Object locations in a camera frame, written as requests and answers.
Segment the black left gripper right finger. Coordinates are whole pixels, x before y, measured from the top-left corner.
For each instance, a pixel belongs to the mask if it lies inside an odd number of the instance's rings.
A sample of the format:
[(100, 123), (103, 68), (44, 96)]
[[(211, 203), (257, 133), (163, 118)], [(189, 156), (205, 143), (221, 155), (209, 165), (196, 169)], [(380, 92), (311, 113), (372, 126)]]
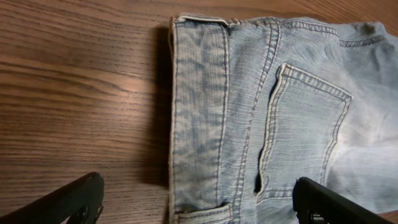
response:
[(300, 224), (392, 224), (307, 177), (296, 181), (292, 199)]

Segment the light blue denim shorts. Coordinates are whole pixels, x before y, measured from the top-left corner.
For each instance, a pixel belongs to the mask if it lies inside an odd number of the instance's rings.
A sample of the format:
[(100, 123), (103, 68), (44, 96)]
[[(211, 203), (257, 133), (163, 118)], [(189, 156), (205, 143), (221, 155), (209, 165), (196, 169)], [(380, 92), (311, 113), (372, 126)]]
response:
[(308, 177), (397, 209), (397, 37), (379, 22), (180, 14), (170, 223), (297, 223)]

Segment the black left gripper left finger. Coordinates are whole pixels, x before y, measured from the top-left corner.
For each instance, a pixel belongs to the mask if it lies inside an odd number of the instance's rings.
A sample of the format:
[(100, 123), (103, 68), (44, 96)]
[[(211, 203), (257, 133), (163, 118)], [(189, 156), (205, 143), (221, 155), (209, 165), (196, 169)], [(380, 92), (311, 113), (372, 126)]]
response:
[(103, 211), (104, 180), (97, 172), (1, 217), (1, 223), (14, 224), (95, 224)]

